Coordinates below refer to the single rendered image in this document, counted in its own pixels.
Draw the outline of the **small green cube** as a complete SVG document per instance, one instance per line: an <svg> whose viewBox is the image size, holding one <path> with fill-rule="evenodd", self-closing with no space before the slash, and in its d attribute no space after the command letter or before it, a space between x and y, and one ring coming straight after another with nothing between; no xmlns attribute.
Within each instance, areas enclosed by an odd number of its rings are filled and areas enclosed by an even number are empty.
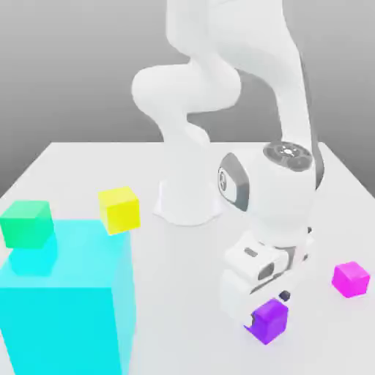
<svg viewBox="0 0 375 375"><path fill-rule="evenodd" d="M53 233L49 202L14 201L0 215L0 228L7 248L42 248Z"/></svg>

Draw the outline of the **small purple cube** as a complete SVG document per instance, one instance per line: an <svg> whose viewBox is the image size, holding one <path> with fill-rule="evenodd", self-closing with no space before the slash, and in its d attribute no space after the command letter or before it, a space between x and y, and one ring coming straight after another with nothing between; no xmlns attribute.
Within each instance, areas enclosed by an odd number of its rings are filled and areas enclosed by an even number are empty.
<svg viewBox="0 0 375 375"><path fill-rule="evenodd" d="M251 314L252 325L244 328L267 345L285 331L288 313L286 305L272 298Z"/></svg>

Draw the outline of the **large cyan box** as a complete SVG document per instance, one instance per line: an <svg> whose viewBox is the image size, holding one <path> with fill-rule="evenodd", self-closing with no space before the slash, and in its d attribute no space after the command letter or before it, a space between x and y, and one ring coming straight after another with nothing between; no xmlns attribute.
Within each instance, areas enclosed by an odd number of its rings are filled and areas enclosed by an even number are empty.
<svg viewBox="0 0 375 375"><path fill-rule="evenodd" d="M57 220L49 276L0 267L0 332L15 375L128 375L135 332L130 233Z"/></svg>

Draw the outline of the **small cyan cube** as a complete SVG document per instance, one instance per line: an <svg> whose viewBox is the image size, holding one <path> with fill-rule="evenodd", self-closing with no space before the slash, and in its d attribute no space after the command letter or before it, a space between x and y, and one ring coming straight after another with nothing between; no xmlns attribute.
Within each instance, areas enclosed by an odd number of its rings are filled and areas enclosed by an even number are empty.
<svg viewBox="0 0 375 375"><path fill-rule="evenodd" d="M58 257L56 235L48 238L41 248L16 248L9 256L12 271L20 276L49 276Z"/></svg>

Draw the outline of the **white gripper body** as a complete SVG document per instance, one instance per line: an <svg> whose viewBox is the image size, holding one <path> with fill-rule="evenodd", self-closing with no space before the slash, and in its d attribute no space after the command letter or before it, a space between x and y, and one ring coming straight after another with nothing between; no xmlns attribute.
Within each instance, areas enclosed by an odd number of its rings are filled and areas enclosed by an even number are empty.
<svg viewBox="0 0 375 375"><path fill-rule="evenodd" d="M247 316L287 288L289 274L272 279L253 291L245 279L232 270L224 270L220 279L220 306L229 316Z"/></svg>

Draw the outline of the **small magenta cube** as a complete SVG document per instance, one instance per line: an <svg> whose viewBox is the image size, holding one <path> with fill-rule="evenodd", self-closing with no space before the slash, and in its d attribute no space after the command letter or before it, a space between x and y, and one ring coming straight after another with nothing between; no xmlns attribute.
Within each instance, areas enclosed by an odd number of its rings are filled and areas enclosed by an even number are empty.
<svg viewBox="0 0 375 375"><path fill-rule="evenodd" d="M334 268L332 285L346 298L363 295L368 290L370 274L356 261L338 264Z"/></svg>

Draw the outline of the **small yellow cube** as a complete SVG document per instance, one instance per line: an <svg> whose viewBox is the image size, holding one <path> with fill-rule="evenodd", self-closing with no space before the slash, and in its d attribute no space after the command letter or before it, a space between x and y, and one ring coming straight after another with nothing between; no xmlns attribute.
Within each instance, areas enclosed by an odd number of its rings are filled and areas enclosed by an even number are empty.
<svg viewBox="0 0 375 375"><path fill-rule="evenodd" d="M141 226L140 206L130 187L118 187L98 193L100 218L109 235Z"/></svg>

